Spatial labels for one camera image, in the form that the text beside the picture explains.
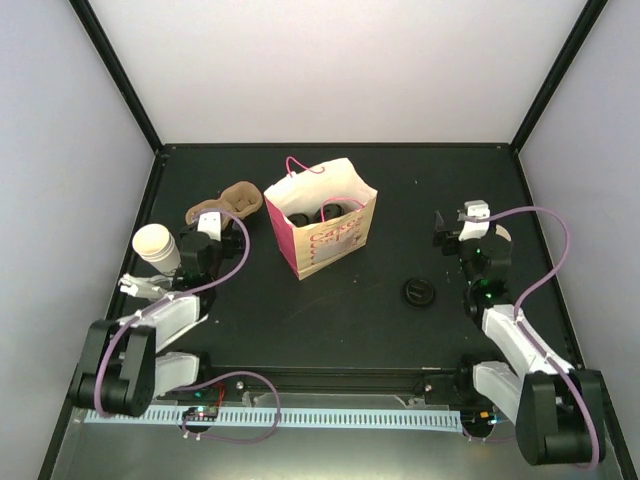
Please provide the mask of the brown cardboard cup carrier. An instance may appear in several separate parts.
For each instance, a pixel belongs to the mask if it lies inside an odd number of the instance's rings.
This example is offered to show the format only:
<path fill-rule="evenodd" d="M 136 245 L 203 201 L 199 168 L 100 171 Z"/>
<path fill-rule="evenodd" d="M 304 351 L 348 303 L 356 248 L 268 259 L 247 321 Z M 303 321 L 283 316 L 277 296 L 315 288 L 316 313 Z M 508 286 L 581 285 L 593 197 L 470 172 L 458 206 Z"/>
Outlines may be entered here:
<path fill-rule="evenodd" d="M 187 225 L 197 220 L 199 213 L 206 209 L 218 208 L 228 211 L 244 220 L 256 213 L 263 205 L 263 196 L 260 190 L 248 181 L 237 182 L 226 188 L 216 199 L 204 200 L 192 206 L 185 214 Z"/>

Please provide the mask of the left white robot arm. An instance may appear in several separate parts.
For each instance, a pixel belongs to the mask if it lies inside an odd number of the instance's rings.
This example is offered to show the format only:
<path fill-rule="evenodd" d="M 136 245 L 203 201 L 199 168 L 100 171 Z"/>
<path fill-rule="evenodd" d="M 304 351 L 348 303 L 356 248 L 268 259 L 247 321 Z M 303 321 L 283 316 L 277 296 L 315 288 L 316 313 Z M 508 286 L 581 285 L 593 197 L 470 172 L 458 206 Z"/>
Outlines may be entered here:
<path fill-rule="evenodd" d="M 223 259 L 246 261 L 250 237 L 240 224 L 211 233 L 195 226 L 174 237 L 161 224 L 139 229 L 132 246 L 158 276 L 132 279 L 152 304 L 115 321 L 97 320 L 87 332 L 68 398 L 77 408 L 101 416 L 141 416 L 152 400 L 181 388 L 193 399 L 214 388 L 213 372 L 196 354 L 171 352 L 169 346 L 204 322 L 224 282 Z"/>

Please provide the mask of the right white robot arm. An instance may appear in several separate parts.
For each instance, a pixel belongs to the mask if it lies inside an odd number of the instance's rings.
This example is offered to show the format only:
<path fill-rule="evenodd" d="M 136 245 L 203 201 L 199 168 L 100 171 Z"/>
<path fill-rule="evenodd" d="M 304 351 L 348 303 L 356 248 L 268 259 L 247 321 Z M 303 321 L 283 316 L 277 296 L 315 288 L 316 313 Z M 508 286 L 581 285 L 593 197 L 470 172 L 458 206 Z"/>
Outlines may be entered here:
<path fill-rule="evenodd" d="M 500 218 L 484 201 L 465 203 L 458 212 L 458 230 L 435 216 L 433 244 L 458 258 L 467 282 L 466 314 L 503 355 L 500 360 L 464 359 L 454 379 L 456 394 L 467 403 L 485 397 L 504 413 L 529 464 L 593 469 L 606 451 L 599 374 L 563 359 L 526 318 L 524 300 L 553 278 L 555 269 L 511 298 L 513 241 Z"/>

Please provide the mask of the black cup sideways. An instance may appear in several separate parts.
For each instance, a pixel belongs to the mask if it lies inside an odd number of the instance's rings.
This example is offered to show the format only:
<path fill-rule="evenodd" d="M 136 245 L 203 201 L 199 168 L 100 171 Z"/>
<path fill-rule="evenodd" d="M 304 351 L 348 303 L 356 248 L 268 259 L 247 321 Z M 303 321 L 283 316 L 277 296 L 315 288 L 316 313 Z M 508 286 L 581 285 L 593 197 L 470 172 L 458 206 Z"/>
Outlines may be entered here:
<path fill-rule="evenodd" d="M 347 208 L 339 203 L 327 203 L 321 206 L 313 216 L 314 223 L 323 223 L 342 217 L 348 212 Z"/>

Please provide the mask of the black paper coffee cup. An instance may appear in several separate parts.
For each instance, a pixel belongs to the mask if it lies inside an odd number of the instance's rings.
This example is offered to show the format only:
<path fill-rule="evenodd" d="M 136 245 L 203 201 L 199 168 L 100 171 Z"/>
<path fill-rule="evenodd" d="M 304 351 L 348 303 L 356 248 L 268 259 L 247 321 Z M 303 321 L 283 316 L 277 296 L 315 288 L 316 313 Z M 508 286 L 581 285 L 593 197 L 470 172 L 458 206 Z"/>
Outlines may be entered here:
<path fill-rule="evenodd" d="M 294 213 L 287 216 L 287 220 L 295 227 L 295 228 L 303 228 L 308 226 L 311 223 L 310 217 L 305 213 Z"/>

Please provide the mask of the cake print paper bag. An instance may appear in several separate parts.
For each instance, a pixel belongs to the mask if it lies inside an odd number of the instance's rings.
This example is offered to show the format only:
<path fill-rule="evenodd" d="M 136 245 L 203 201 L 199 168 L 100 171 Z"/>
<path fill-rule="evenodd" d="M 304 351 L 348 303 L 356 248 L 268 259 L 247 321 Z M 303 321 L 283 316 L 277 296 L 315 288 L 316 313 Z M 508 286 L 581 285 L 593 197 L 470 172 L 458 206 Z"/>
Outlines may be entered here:
<path fill-rule="evenodd" d="M 378 191 L 347 158 L 308 167 L 289 156 L 264 191 L 280 252 L 303 280 L 366 245 Z"/>

